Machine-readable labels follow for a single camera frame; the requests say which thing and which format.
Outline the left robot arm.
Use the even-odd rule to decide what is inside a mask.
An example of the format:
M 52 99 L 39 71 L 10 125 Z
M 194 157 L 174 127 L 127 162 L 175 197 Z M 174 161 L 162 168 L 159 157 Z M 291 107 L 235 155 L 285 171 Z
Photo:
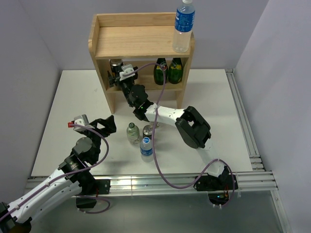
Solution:
M 70 155 L 46 180 L 24 196 L 0 204 L 0 231 L 2 233 L 28 233 L 38 214 L 55 207 L 66 199 L 94 190 L 96 181 L 90 170 L 101 162 L 101 143 L 117 131 L 114 116 L 88 121 L 86 115 L 75 117 L 69 128 L 83 135 Z

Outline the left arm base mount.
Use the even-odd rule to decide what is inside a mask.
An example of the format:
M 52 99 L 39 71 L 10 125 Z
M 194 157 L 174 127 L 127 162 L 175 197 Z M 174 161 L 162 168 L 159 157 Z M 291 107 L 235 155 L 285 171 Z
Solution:
M 110 191 L 110 179 L 95 180 L 94 185 L 89 191 L 82 191 L 76 195 L 76 207 L 79 212 L 89 215 L 101 214 L 109 210 L 111 202 L 103 198 L 101 195 L 108 195 Z M 106 203 L 106 207 L 99 211 L 90 211 L 93 209 L 97 202 L 102 201 Z

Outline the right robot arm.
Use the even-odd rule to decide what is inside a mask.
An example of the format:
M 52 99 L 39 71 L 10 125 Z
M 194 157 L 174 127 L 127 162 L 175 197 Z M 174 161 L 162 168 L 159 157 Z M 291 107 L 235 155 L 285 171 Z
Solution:
M 205 148 L 206 143 L 211 141 L 210 125 L 203 116 L 193 107 L 186 109 L 174 109 L 160 106 L 158 102 L 148 100 L 145 87 L 135 84 L 138 78 L 138 67 L 123 67 L 122 71 L 115 75 L 108 74 L 110 87 L 118 86 L 127 103 L 133 107 L 133 113 L 141 121 L 163 123 L 177 128 L 183 141 L 191 148 Z M 204 178 L 208 179 L 207 187 L 211 191 L 231 187 L 236 189 L 236 180 L 232 169 L 222 159 L 212 159 L 193 182 L 183 186 L 186 189 L 190 186 L 197 186 L 203 183 Z

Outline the blue label water bottle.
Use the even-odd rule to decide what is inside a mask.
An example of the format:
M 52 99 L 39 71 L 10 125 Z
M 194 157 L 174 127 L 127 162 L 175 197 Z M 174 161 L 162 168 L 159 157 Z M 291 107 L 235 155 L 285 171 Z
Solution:
M 182 0 L 175 13 L 173 50 L 185 53 L 190 46 L 190 38 L 194 25 L 195 8 L 192 0 Z
M 148 137 L 144 137 L 142 141 L 140 142 L 140 154 L 141 158 L 145 162 L 151 162 L 153 161 L 153 147 L 152 147 L 152 141 Z

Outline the blue label water bottle front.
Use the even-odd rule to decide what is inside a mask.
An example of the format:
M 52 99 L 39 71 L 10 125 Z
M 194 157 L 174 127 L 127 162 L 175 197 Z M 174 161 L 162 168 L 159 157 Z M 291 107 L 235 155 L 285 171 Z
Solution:
M 151 162 L 153 161 L 153 147 L 152 147 L 152 141 L 148 137 L 144 137 L 142 141 L 140 142 L 140 154 L 141 158 L 145 162 Z

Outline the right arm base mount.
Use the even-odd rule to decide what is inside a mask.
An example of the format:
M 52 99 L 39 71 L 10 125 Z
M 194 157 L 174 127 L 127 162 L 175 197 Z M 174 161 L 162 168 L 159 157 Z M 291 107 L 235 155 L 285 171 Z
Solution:
M 237 177 L 228 173 L 219 177 L 203 175 L 193 185 L 193 188 L 198 192 L 208 192 L 208 200 L 212 206 L 222 208 L 229 203 L 239 186 Z

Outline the black soda can front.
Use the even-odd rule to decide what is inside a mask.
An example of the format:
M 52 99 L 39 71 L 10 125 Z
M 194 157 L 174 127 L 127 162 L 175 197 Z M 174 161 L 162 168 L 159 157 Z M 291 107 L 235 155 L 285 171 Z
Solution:
M 123 66 L 123 60 L 122 59 L 110 59 L 110 68 L 113 77 L 116 77 L 119 75 L 120 72 L 122 72 L 122 66 Z

